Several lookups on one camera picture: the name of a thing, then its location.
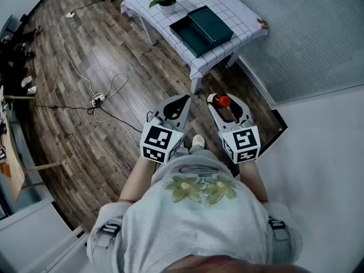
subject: white tablecloth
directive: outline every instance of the white tablecloth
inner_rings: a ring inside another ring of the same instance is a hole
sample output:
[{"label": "white tablecloth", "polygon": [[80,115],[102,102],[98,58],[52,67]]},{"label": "white tablecloth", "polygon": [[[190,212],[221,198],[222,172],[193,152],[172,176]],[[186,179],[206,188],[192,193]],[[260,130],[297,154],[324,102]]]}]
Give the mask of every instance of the white tablecloth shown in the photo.
[{"label": "white tablecloth", "polygon": [[[149,7],[152,0],[124,0],[121,4],[121,13],[129,15],[135,11],[147,20],[177,51],[180,57],[191,67],[190,78],[198,79],[210,70],[219,61],[229,56],[241,46],[253,39],[266,35],[267,30],[262,29],[257,22],[260,18],[240,0],[177,0],[176,11],[171,15],[164,15],[159,6]],[[230,41],[219,45],[200,57],[194,54],[169,29],[174,22],[185,17],[189,11],[207,5],[217,14],[234,35]]]}]

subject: black and white marker cube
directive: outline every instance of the black and white marker cube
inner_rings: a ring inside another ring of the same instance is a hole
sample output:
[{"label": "black and white marker cube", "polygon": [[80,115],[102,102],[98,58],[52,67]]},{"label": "black and white marker cube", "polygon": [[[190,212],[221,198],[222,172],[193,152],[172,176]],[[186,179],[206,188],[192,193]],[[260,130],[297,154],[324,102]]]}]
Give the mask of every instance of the black and white marker cube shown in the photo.
[{"label": "black and white marker cube", "polygon": [[256,126],[219,133],[219,136],[226,153],[235,164],[254,160],[258,157],[260,140]]},{"label": "black and white marker cube", "polygon": [[147,122],[140,139],[142,157],[166,164],[178,150],[184,134],[161,125]]}]

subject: wooden floor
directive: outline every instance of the wooden floor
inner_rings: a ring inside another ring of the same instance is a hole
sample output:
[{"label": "wooden floor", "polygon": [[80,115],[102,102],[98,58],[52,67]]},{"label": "wooden floor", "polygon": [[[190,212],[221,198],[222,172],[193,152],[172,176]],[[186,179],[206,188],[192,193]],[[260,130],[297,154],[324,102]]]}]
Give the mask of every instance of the wooden floor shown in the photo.
[{"label": "wooden floor", "polygon": [[[36,58],[28,63],[38,87],[39,105],[89,107],[92,97],[87,81],[81,79],[67,60],[57,25],[63,15],[94,0],[44,0],[32,15],[27,29],[41,25],[43,32],[30,48]],[[113,76],[125,72],[128,83],[103,107],[142,130],[148,111],[163,99],[190,94],[189,66],[155,32],[152,47],[140,21],[119,13],[123,0],[105,1],[76,11],[64,18],[60,30],[65,47],[80,74],[90,79],[93,90],[106,92]],[[114,80],[111,92],[125,82]],[[187,146],[195,134],[206,137],[206,146],[226,164],[217,128],[208,110],[206,96],[229,92],[241,98],[254,114],[262,146],[278,132],[278,124],[264,100],[235,64],[226,69],[222,62],[202,81],[202,89],[192,96],[187,124]],[[97,123],[86,110],[46,109],[20,106],[22,124],[36,164],[62,161],[61,167],[41,171],[60,210],[73,226],[90,229],[100,207],[117,201],[139,150],[140,133],[111,121]],[[99,120],[110,118],[98,110]]]}]

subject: white floor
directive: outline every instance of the white floor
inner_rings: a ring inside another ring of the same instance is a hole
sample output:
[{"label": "white floor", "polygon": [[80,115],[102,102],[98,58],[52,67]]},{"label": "white floor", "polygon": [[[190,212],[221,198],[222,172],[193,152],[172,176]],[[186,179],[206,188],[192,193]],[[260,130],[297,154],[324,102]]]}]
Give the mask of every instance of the white floor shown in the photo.
[{"label": "white floor", "polygon": [[272,201],[301,225],[297,264],[350,273],[364,257],[364,91],[281,107],[288,125],[258,160]]}]

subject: floral print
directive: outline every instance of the floral print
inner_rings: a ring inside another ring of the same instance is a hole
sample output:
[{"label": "floral print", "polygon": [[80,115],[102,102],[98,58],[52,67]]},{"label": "floral print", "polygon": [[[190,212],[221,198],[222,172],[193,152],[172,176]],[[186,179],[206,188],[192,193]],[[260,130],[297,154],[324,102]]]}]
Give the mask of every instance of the floral print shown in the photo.
[{"label": "floral print", "polygon": [[172,182],[164,185],[164,189],[173,190],[172,201],[179,202],[184,198],[189,198],[195,203],[201,203],[201,193],[206,194],[205,203],[207,206],[219,202],[225,195],[227,199],[234,199],[237,184],[231,180],[218,175],[214,177],[173,177]]}]

